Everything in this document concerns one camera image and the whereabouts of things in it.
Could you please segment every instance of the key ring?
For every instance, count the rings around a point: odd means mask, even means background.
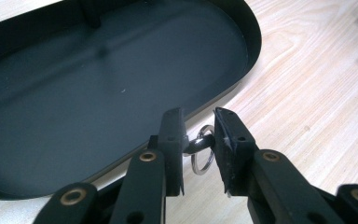
[[[189,144],[189,147],[184,151],[184,156],[191,155],[191,165],[193,168],[193,172],[196,175],[204,175],[211,167],[214,158],[213,151],[211,150],[211,154],[209,155],[209,158],[202,169],[200,169],[197,164],[197,153],[199,153],[200,151],[202,151],[207,147],[214,146],[213,135],[214,135],[213,125],[203,126],[200,129],[199,133],[197,134],[197,138],[192,140]]]

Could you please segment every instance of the black tray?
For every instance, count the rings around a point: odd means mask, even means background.
[[[0,22],[0,199],[123,162],[164,111],[190,118],[230,91],[260,48],[241,0],[70,0]]]

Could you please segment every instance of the wooden table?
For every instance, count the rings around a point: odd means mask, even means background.
[[[0,0],[0,20],[52,2]],[[190,139],[223,106],[312,185],[335,193],[358,183],[358,0],[247,3],[262,31],[260,58],[234,92],[187,123]],[[167,223],[252,222],[246,198],[224,194],[215,163],[197,176],[185,158],[184,178],[186,195],[167,199]],[[0,201],[0,223],[31,223],[47,200]]]

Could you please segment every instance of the metal loop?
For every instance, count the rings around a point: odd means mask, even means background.
[[[197,143],[198,143],[199,146],[212,147],[214,145],[214,139],[213,139],[213,142],[209,143],[209,144],[202,144],[202,142],[201,142],[201,141],[206,141],[206,138],[204,138],[204,136],[205,136],[205,134],[207,132],[210,132],[212,134],[212,136],[213,136],[214,126],[212,126],[212,125],[203,126],[200,129],[199,134],[197,134],[197,138],[195,140],[191,141],[190,145],[192,145],[192,143],[193,143],[193,144],[196,144],[194,146],[197,146]],[[200,151],[202,151],[205,148],[192,147],[185,154],[187,156],[191,155],[191,165],[192,165],[192,168],[193,168],[193,172],[196,175],[204,175],[208,171],[208,169],[211,167],[211,164],[213,162],[214,153],[211,150],[211,154],[209,155],[209,158],[208,158],[206,164],[204,165],[204,167],[202,169],[200,169],[199,166],[197,165],[197,153],[199,153]]]

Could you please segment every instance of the table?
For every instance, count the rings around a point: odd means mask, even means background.
[[[0,21],[53,2],[0,0]],[[336,193],[358,183],[358,1],[246,2],[260,24],[260,58],[233,92],[186,124],[190,139],[222,106],[312,185]],[[185,196],[167,199],[167,223],[252,222],[246,198],[224,194],[215,162],[198,176],[184,158],[184,179]],[[0,201],[0,223],[31,223],[47,200]]]

